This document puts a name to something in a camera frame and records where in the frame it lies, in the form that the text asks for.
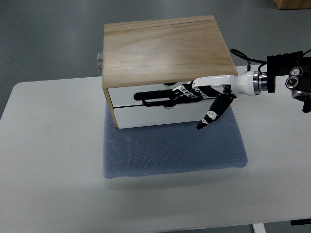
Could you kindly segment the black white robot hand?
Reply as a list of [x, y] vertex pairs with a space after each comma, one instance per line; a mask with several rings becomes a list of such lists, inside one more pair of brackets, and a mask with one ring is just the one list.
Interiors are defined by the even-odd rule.
[[170, 91], [171, 100], [190, 100], [196, 97], [215, 97], [196, 129], [218, 120], [234, 99], [240, 95], [256, 96], [261, 93], [261, 77], [258, 71], [247, 71], [241, 76], [221, 75], [197, 78]]

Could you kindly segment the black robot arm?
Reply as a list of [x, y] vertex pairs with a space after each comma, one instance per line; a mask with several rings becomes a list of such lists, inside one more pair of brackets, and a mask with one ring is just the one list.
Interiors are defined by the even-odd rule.
[[274, 93], [276, 91], [276, 78], [286, 76], [285, 86], [291, 91], [292, 98], [303, 102], [302, 112], [311, 111], [311, 58], [306, 52], [267, 56], [266, 60], [253, 59], [237, 49], [230, 52], [248, 63], [258, 63], [259, 89]]

